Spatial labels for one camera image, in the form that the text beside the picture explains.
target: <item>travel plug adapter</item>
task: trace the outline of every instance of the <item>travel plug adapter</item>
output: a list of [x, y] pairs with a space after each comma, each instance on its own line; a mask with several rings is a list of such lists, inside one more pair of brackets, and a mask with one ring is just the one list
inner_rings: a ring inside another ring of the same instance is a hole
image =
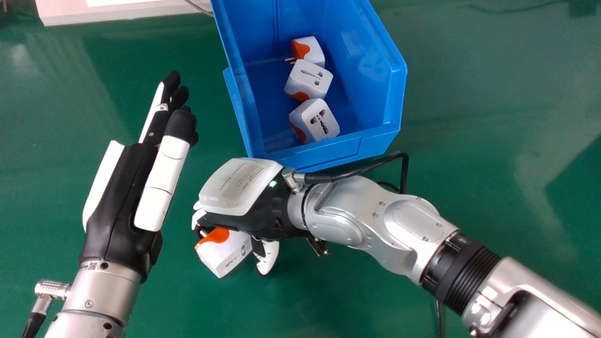
[[340, 134], [340, 126], [323, 99], [303, 102], [288, 120], [304, 144], [327, 140]]
[[334, 75], [320, 66], [305, 61], [296, 60], [284, 91], [289, 96], [304, 102], [310, 99], [323, 99], [328, 93]]
[[322, 68], [326, 66], [326, 57], [314, 36], [292, 40], [292, 57], [308, 61]]

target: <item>metal wrist cylinder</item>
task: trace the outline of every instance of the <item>metal wrist cylinder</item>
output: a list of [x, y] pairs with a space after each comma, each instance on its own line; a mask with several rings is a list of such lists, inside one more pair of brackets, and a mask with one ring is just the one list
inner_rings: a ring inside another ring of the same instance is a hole
[[432, 258], [421, 286], [461, 316], [480, 284], [500, 260], [481, 243], [457, 233], [446, 240]]
[[141, 278], [134, 270], [116, 263], [83, 262], [63, 312], [94, 312], [112, 318], [124, 327], [129, 322]]

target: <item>gray cable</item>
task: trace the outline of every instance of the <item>gray cable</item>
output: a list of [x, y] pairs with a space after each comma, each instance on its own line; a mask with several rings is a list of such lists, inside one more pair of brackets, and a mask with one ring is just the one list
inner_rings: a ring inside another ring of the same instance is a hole
[[203, 7], [200, 7], [199, 5], [195, 4], [194, 2], [192, 2], [192, 0], [184, 0], [186, 1], [190, 6], [196, 8], [200, 13], [206, 14], [210, 17], [213, 17], [213, 12], [209, 12], [206, 9], [204, 9]]

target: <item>white object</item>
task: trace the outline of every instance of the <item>white object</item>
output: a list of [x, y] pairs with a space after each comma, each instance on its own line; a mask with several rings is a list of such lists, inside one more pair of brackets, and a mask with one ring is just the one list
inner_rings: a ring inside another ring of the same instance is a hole
[[163, 226], [189, 149], [190, 144], [184, 140], [163, 137], [136, 210], [134, 226], [148, 231], [159, 231]]
[[340, 134], [340, 126], [328, 104], [322, 99], [303, 102], [288, 115], [290, 124], [304, 143], [313, 143]]
[[257, 253], [253, 252], [252, 254], [258, 260], [257, 262], [257, 271], [265, 276], [271, 271], [273, 265], [275, 264], [275, 260], [278, 258], [279, 253], [279, 242], [272, 241], [267, 242], [264, 239], [260, 239], [263, 243], [263, 250], [265, 250], [265, 257], [261, 257], [257, 255]]
[[292, 40], [292, 56], [320, 67], [326, 66], [326, 57], [323, 54], [322, 47], [314, 36]]
[[215, 228], [194, 246], [200, 261], [221, 278], [232, 271], [252, 251], [251, 235]]
[[[212, 11], [209, 0], [193, 1], [201, 8]], [[199, 13], [183, 0], [92, 0], [92, 4], [87, 0], [35, 0], [35, 4], [45, 26]]]
[[283, 167], [268, 159], [233, 158], [198, 193], [195, 209], [221, 215], [245, 215]]
[[328, 93], [334, 76], [326, 69], [305, 61], [296, 60], [284, 91], [291, 97], [304, 102], [310, 99], [323, 99]]
[[111, 141], [106, 149], [105, 156], [102, 158], [102, 162], [98, 167], [96, 177], [94, 177], [94, 182], [92, 183], [92, 188], [90, 188], [90, 193], [88, 194], [88, 199], [85, 201], [84, 211], [82, 212], [84, 232], [86, 231], [86, 225], [90, 216], [92, 216], [94, 210], [96, 210], [102, 195], [105, 193], [106, 185], [109, 183], [113, 171], [115, 171], [115, 167], [121, 158], [124, 148], [125, 147], [117, 141]]

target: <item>label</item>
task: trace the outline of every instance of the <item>label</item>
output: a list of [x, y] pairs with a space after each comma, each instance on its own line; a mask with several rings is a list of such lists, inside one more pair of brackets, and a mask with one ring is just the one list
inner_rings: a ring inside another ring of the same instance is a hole
[[252, 186], [252, 183], [256, 178], [261, 176], [261, 173], [265, 169], [265, 165], [255, 162], [244, 162], [240, 164], [219, 188], [221, 196], [227, 198], [240, 197]]

